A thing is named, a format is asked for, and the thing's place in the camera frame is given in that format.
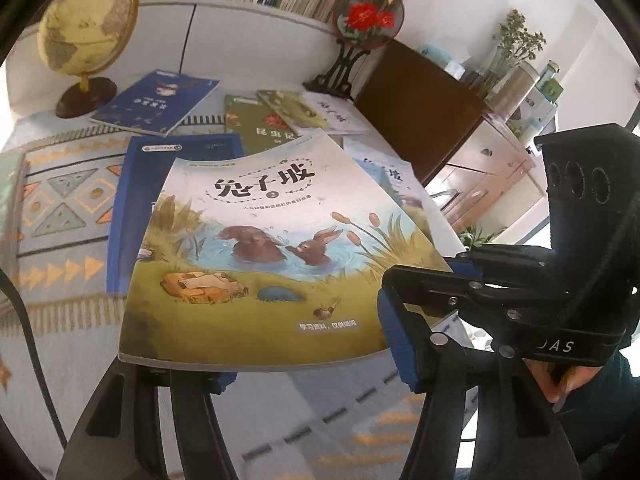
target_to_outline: brown rabbit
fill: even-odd
[[[323,265],[329,263],[331,260],[324,254],[326,245],[335,240],[342,229],[335,230],[335,226],[328,229],[322,229],[314,234],[313,240],[305,240],[301,242],[297,247],[288,245],[287,251],[294,253],[297,257],[304,260],[307,265]]]
[[[216,236],[221,240],[238,240],[234,245],[234,256],[247,262],[270,263],[284,260],[284,254],[277,248],[282,245],[257,227],[234,225],[222,229]]]

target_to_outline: hand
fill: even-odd
[[[602,368],[601,366],[597,368],[572,366],[564,373],[560,382],[556,383],[551,377],[551,363],[532,361],[530,359],[523,359],[523,361],[524,364],[527,365],[527,368],[529,368],[538,386],[540,386],[540,390],[542,390],[546,400],[552,403],[558,402],[563,395],[584,386],[591,381]]]

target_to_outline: globe base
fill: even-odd
[[[61,119],[71,119],[88,114],[104,106],[118,93],[118,87],[107,77],[89,79],[89,91],[80,89],[76,83],[66,89],[56,105],[56,115]]]

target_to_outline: globe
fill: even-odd
[[[81,77],[62,95],[56,114],[89,113],[117,92],[111,80],[89,76],[121,54],[136,23],[138,0],[53,0],[38,27],[38,53],[54,72]]]

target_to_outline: yellow globe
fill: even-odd
[[[138,0],[53,0],[38,29],[38,53],[54,72],[90,75],[121,53]]]

